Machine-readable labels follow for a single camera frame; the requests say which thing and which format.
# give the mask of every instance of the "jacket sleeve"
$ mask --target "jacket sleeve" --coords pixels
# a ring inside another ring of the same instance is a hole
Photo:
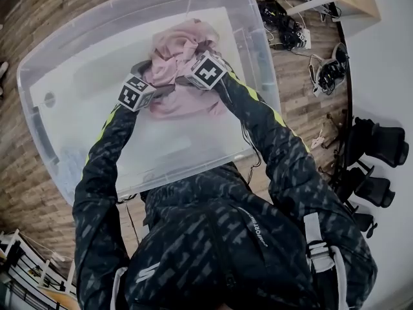
[[[116,207],[116,161],[132,134],[137,113],[116,105],[90,149],[76,187],[77,298],[81,309],[108,309],[114,276],[129,257]]]
[[[377,267],[348,209],[321,178],[309,150],[252,88],[229,72],[214,87],[248,130],[267,164],[274,205],[304,231],[303,217],[318,212],[325,242],[339,247],[347,271],[347,303],[360,308],[371,292]]]

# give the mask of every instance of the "crumpled pink garment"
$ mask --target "crumpled pink garment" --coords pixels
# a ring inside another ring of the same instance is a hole
[[[198,45],[214,49],[218,40],[216,31],[198,19],[190,19],[154,35],[150,55],[152,66],[144,72],[143,79],[155,87],[174,84],[175,78],[188,74],[196,62]],[[214,90],[177,84],[168,96],[154,99],[149,109],[157,118],[168,118],[203,110],[218,115],[226,108]]]

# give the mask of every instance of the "transparent storage box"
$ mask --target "transparent storage box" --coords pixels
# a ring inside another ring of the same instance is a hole
[[[121,83],[148,59],[153,34],[186,19],[209,22],[219,50],[245,83],[281,112],[265,29],[255,0],[110,0],[62,26],[19,65],[17,82],[35,145],[73,204],[91,146]],[[155,119],[145,110],[117,163],[118,196],[180,180],[252,153],[228,111]]]

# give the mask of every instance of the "wooden floor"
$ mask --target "wooden floor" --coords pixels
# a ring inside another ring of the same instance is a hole
[[[0,57],[7,60],[10,69],[3,78],[5,99],[0,104],[0,229],[11,232],[19,228],[25,235],[59,254],[74,255],[74,222],[72,208],[66,204],[50,179],[26,126],[25,117],[17,93],[16,70],[20,60],[46,36],[67,21],[106,0],[0,0]],[[331,56],[339,42],[336,25],[328,19],[322,23],[317,12],[305,12],[305,23],[311,31],[312,50],[306,54]],[[336,90],[328,99],[312,95],[308,76],[308,60],[291,52],[272,51],[281,97],[282,115],[310,146],[323,129],[326,142],[336,135],[326,113],[337,119],[341,109],[347,107],[347,88]],[[312,151],[318,166],[328,168],[333,160],[332,150],[321,147]],[[246,176],[255,158],[238,162]],[[268,199],[268,179],[265,167],[254,171],[251,183],[258,195]],[[139,199],[129,204],[135,226],[141,226],[144,218],[143,204]],[[126,248],[132,254],[137,242],[131,228],[125,205],[119,206],[122,233]],[[51,252],[32,243],[45,257]]]

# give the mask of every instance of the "yellow stripe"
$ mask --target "yellow stripe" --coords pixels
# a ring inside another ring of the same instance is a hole
[[[253,88],[250,88],[249,86],[247,86],[246,84],[244,84],[242,81],[240,81],[233,72],[228,72],[228,73],[229,73],[229,75],[230,75],[232,78],[234,78],[234,80],[235,80],[238,84],[240,84],[241,86],[244,86],[244,87],[248,90],[248,93],[250,94],[250,97],[251,97],[251,98],[253,98],[253,99],[256,100],[256,101],[259,101],[259,100],[258,100],[257,92],[256,92]],[[284,120],[283,120],[283,118],[281,117],[281,115],[278,114],[278,112],[276,112],[276,110],[275,110],[274,108],[270,107],[270,106],[267,105],[265,102],[262,102],[262,103],[264,103],[268,108],[271,108],[271,109],[272,109],[272,111],[274,112],[274,118],[276,119],[276,121],[277,121],[281,126],[287,127],[287,126],[285,125]],[[298,135],[296,134],[296,132],[295,132],[294,130],[291,130],[291,132],[293,133],[293,135],[295,135],[296,137],[298,137]],[[304,145],[304,147],[305,147],[305,150],[306,150],[307,152],[310,152],[310,150],[308,149],[308,147],[307,147],[306,144],[304,143],[303,139],[301,139],[301,141],[303,142],[303,145]]]
[[[96,141],[95,141],[95,144],[96,144],[100,139],[102,139],[104,131],[106,130],[106,128],[107,128],[107,126],[109,125],[109,123],[113,120],[113,118],[114,118],[114,116],[115,116],[115,112],[116,112],[119,108],[120,108],[120,105],[115,106],[115,108],[114,108],[114,109],[112,110],[112,112],[109,114],[109,117],[108,117],[108,119],[106,120],[105,126],[101,129],[101,132],[100,132],[99,135],[97,136],[97,139],[96,139]],[[86,165],[88,162],[89,162],[89,155],[88,155],[88,157],[86,158],[85,165]]]

